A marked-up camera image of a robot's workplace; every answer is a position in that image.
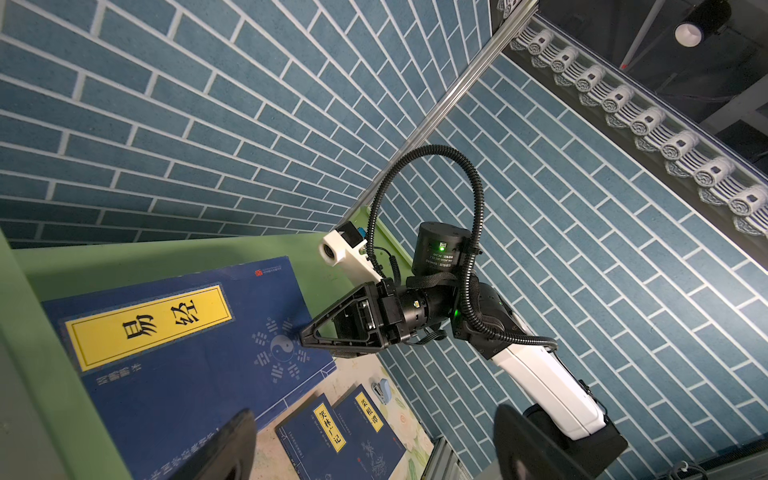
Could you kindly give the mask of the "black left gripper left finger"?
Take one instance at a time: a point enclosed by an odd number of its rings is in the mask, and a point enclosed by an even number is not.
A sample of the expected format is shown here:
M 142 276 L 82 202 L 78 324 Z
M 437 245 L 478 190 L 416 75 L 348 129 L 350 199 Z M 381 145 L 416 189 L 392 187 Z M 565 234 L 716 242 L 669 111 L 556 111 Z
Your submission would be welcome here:
M 253 412 L 235 414 L 176 470 L 171 480 L 248 480 L 254 464 L 257 428 Z

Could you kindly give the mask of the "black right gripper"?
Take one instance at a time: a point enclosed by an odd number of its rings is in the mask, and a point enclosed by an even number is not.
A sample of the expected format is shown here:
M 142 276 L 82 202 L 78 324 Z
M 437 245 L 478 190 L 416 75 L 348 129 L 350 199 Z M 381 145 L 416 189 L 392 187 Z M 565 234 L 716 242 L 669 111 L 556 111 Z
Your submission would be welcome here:
M 305 348 L 338 358 L 377 353 L 391 345 L 422 346 L 443 340 L 447 287 L 395 287 L 389 279 L 367 282 L 315 317 L 300 333 Z

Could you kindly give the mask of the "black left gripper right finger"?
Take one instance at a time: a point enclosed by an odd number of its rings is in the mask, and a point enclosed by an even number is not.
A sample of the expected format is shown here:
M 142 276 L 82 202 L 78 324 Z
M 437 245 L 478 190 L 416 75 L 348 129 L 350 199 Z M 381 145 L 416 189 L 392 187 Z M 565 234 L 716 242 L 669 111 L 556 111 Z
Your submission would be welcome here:
M 514 407 L 499 405 L 493 443 L 502 479 L 590 479 L 591 476 Z

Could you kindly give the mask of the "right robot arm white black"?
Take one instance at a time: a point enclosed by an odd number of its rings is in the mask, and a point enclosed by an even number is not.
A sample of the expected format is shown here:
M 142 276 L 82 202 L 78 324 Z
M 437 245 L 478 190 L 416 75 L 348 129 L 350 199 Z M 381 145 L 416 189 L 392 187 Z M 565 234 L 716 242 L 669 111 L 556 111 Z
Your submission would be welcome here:
M 352 290 L 332 304 L 300 334 L 307 348 L 329 350 L 336 357 L 355 358 L 393 345 L 424 345 L 451 335 L 509 374 L 533 399 L 524 412 L 535 433 L 559 447 L 591 477 L 600 475 L 627 448 L 589 388 L 557 357 L 553 340 L 530 334 L 512 308 L 490 285 L 472 275 L 470 303 L 480 327 L 460 311 L 461 272 L 468 260 L 469 230 L 426 222 L 418 230 L 413 276 L 405 285 L 386 278 L 372 264 L 376 249 L 350 222 L 325 235 L 319 254 L 340 268 Z M 503 333 L 491 339 L 481 327 Z

